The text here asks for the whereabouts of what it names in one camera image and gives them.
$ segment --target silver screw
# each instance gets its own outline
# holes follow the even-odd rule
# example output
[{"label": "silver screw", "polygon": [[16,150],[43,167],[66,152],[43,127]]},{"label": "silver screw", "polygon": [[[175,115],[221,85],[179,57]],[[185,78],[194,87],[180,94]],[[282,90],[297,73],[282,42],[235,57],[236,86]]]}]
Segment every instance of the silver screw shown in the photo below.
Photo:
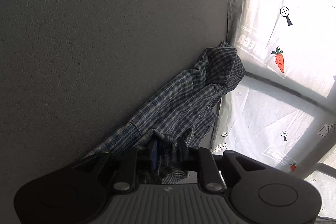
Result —
[{"label": "silver screw", "polygon": [[221,184],[219,184],[219,183],[216,183],[216,182],[214,182],[214,183],[208,183],[206,185],[206,187],[207,187],[207,189],[209,191],[215,191],[215,192],[220,191],[221,189],[223,189],[223,186]]},{"label": "silver screw", "polygon": [[118,190],[118,191],[126,191],[130,187],[131,186],[127,182],[117,182],[113,185],[113,188]]}]

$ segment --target gray wall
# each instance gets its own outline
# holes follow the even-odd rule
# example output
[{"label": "gray wall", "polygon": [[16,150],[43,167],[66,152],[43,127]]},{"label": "gray wall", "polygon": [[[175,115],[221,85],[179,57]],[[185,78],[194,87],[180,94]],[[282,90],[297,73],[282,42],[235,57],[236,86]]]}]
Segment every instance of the gray wall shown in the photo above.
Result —
[{"label": "gray wall", "polygon": [[227,0],[0,0],[0,222],[226,37]]}]

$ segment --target magnifying glass drawing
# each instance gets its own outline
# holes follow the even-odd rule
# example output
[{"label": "magnifying glass drawing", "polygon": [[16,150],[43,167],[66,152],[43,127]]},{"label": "magnifying glass drawing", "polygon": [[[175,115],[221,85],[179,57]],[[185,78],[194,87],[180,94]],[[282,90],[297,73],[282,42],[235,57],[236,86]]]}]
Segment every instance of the magnifying glass drawing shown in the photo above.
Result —
[{"label": "magnifying glass drawing", "polygon": [[286,6],[283,6],[280,8],[280,15],[285,17],[287,19],[288,26],[293,25],[292,22],[289,19],[289,9]]},{"label": "magnifying glass drawing", "polygon": [[280,135],[283,137],[283,141],[287,142],[286,136],[287,136],[287,131],[281,131]]}]

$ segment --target plaid shirt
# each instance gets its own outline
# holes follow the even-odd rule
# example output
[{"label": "plaid shirt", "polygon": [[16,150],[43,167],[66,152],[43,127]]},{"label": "plaid shirt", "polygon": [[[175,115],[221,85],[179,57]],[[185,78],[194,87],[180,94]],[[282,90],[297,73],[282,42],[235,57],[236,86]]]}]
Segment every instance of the plaid shirt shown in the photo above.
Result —
[{"label": "plaid shirt", "polygon": [[188,176],[179,169],[177,138],[188,147],[198,146],[217,118],[212,109],[232,91],[245,74],[237,50],[226,42],[207,48],[193,69],[184,70],[152,96],[129,122],[119,128],[90,156],[101,150],[119,155],[134,146],[145,146],[153,134],[158,142],[156,171],[138,174],[142,183],[174,184]]}]

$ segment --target translucent plastic curtain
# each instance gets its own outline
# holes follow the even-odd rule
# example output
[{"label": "translucent plastic curtain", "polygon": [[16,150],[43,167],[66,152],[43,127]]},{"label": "translucent plastic curtain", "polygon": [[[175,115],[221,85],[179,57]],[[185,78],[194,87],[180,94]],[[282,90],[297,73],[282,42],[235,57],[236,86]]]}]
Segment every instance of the translucent plastic curtain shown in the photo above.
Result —
[{"label": "translucent plastic curtain", "polygon": [[246,76],[221,104],[212,146],[312,183],[336,218],[336,0],[229,0]]}]

